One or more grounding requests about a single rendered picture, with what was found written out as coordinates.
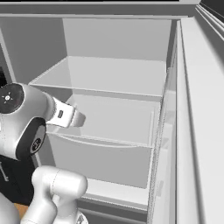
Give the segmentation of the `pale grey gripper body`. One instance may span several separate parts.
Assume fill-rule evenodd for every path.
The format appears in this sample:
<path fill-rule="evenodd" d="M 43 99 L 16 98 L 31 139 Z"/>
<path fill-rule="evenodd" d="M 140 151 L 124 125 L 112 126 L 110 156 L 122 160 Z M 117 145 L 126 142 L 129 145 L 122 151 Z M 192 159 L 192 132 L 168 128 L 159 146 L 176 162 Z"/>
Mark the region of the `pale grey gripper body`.
<path fill-rule="evenodd" d="M 72 127 L 82 127 L 85 121 L 86 116 L 83 113 L 81 113 L 77 108 L 75 108 L 70 125 Z"/>

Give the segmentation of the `clear fridge drawer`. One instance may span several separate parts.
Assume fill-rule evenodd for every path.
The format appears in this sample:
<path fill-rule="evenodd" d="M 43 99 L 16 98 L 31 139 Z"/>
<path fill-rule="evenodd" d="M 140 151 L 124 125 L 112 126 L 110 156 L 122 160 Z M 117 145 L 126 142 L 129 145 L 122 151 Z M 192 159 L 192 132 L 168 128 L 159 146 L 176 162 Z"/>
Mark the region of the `clear fridge drawer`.
<path fill-rule="evenodd" d="M 75 94 L 83 127 L 48 132 L 57 167 L 126 186 L 145 188 L 156 106 L 153 102 Z"/>

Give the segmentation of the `clear glass fridge shelf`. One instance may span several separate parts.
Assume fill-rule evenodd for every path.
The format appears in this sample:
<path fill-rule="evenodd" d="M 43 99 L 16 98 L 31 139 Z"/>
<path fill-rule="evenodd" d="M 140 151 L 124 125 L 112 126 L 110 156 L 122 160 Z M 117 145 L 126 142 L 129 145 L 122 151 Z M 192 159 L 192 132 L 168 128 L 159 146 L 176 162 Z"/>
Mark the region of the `clear glass fridge shelf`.
<path fill-rule="evenodd" d="M 30 85 L 161 96 L 165 76 L 163 61 L 68 56 Z"/>

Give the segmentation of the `white open fridge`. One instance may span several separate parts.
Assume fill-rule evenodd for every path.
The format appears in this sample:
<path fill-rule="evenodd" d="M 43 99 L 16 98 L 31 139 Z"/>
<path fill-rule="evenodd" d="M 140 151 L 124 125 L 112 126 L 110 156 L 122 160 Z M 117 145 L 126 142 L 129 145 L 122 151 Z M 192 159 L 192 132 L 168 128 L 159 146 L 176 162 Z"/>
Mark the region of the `white open fridge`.
<path fill-rule="evenodd" d="M 153 102 L 156 106 L 150 164 L 145 188 L 87 178 L 87 190 L 77 207 L 88 224 L 147 224 L 152 154 L 155 150 L 161 100 L 172 63 L 176 23 L 193 17 L 199 0 L 176 3 L 0 3 L 0 65 L 6 84 L 30 82 L 68 56 L 127 60 L 156 60 L 166 64 L 161 96 L 118 94 L 64 87 L 34 86 L 70 104 L 73 95 L 90 95 Z M 48 132 L 62 128 L 48 124 L 45 141 L 34 155 L 21 161 L 27 168 L 19 176 L 32 185 L 32 174 L 42 165 L 56 168 Z M 0 155 L 0 176 L 11 179 Z M 32 203 L 33 191 L 28 205 Z"/>

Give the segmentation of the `white fridge door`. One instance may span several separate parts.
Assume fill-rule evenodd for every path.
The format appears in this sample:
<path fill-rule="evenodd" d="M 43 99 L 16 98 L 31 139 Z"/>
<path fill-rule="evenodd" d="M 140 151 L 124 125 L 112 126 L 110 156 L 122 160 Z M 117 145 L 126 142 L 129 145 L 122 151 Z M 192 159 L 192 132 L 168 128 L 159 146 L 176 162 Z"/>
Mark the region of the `white fridge door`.
<path fill-rule="evenodd" d="M 147 224 L 224 224 L 224 24 L 175 27 L 150 169 Z"/>

